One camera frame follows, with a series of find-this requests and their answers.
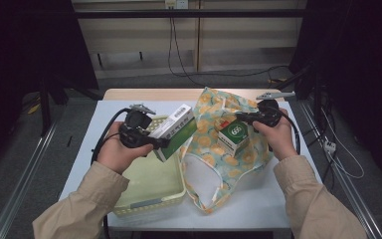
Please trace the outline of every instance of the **white table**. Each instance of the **white table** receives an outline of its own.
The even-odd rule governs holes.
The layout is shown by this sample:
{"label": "white table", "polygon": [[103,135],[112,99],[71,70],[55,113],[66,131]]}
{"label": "white table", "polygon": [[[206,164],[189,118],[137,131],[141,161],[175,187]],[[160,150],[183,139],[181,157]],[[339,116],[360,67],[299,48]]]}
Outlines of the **white table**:
{"label": "white table", "polygon": [[[156,110],[158,115],[170,115],[182,104],[195,106],[196,101],[101,101],[98,102],[95,114],[89,125],[77,159],[73,165],[61,199],[75,191],[84,174],[90,167],[92,149],[112,116],[132,104],[145,104]],[[287,102],[279,102],[280,107],[288,111],[294,120],[293,113]],[[318,172],[308,152],[306,144],[300,137],[300,151],[314,168],[317,180]],[[289,228],[285,213],[285,198],[279,188],[273,173],[278,163],[273,158],[262,171],[254,171],[245,175],[236,187],[234,194],[227,203],[212,214],[205,214],[198,209],[186,194],[184,200],[172,205],[154,210],[118,217],[113,213],[108,215],[109,227],[115,230],[145,231],[145,230],[274,230]]]}

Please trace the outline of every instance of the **light green basket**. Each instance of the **light green basket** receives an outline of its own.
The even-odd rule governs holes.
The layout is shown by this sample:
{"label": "light green basket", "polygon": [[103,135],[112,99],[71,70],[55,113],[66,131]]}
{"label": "light green basket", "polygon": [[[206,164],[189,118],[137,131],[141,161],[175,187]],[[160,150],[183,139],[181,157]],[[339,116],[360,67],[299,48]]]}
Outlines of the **light green basket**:
{"label": "light green basket", "polygon": [[[154,118],[148,130],[155,130],[166,119]],[[113,212],[118,216],[178,204],[186,193],[178,153],[161,162],[150,152],[136,159],[123,176],[129,184],[114,206]]]}

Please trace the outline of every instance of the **person's left hand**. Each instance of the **person's left hand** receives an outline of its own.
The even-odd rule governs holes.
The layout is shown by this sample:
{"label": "person's left hand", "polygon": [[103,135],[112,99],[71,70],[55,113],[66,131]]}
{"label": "person's left hand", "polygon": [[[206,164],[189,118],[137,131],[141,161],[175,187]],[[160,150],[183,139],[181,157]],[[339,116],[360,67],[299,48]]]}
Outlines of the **person's left hand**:
{"label": "person's left hand", "polygon": [[110,138],[103,144],[97,156],[99,163],[119,174],[123,174],[136,158],[146,156],[153,150],[153,144],[129,148],[120,142],[118,134],[111,136],[118,133],[122,124],[123,122],[116,121],[110,126],[107,133]]}

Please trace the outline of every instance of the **tabletop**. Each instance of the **tabletop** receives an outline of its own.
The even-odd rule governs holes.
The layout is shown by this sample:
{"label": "tabletop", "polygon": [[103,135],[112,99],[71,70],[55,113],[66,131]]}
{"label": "tabletop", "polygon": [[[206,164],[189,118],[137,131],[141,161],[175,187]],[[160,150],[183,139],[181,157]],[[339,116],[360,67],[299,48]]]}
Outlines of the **tabletop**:
{"label": "tabletop", "polygon": [[[277,90],[217,89],[254,100],[265,92]],[[105,122],[122,108],[131,104],[143,103],[160,114],[171,113],[182,104],[195,106],[202,89],[112,89],[97,103],[95,114],[73,165],[61,198],[75,191],[83,175],[89,169],[91,148],[105,127]],[[279,100],[279,105],[294,115],[289,104]],[[305,155],[320,181],[318,172],[310,157],[306,144],[301,138],[301,154]],[[285,211],[285,198],[273,173],[278,163],[273,158],[266,167],[255,173],[248,173],[238,183],[234,194],[227,203],[212,214],[198,209],[186,194],[181,203],[136,214],[117,216],[108,214],[108,225],[115,230],[272,230],[289,228]]]}

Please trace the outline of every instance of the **beige jacket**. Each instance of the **beige jacket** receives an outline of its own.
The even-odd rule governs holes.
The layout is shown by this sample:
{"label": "beige jacket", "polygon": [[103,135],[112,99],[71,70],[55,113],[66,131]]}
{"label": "beige jacket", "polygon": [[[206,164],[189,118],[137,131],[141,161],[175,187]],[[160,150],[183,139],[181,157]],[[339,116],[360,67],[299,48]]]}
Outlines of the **beige jacket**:
{"label": "beige jacket", "polygon": [[[323,184],[304,156],[282,160],[275,176],[286,198],[295,238],[366,238],[358,219]],[[33,222],[36,238],[97,238],[102,218],[114,207],[128,179],[95,162],[79,189]]]}

